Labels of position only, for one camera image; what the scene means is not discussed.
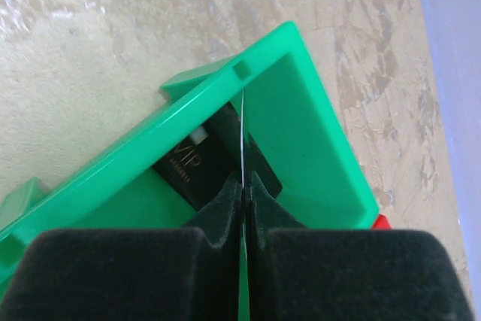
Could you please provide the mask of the black credit card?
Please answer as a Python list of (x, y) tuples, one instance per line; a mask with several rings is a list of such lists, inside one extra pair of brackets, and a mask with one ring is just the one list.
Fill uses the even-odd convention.
[(241, 169), (241, 221), (240, 221), (240, 270), (239, 270), (239, 302), (238, 319), (250, 320), (250, 300), (247, 267), (247, 240), (245, 226), (245, 189), (246, 189), (246, 161), (244, 137), (244, 91), (241, 93), (240, 106), (240, 169)]

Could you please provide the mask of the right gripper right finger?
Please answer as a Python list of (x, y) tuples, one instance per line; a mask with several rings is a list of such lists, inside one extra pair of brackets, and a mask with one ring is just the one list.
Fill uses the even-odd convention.
[(471, 320), (443, 245), (415, 230), (309, 229), (247, 178), (253, 320)]

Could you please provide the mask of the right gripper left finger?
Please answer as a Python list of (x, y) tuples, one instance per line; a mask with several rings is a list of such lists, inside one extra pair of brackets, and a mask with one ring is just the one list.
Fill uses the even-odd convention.
[(57, 229), (28, 247), (3, 320), (236, 320), (241, 182), (172, 229)]

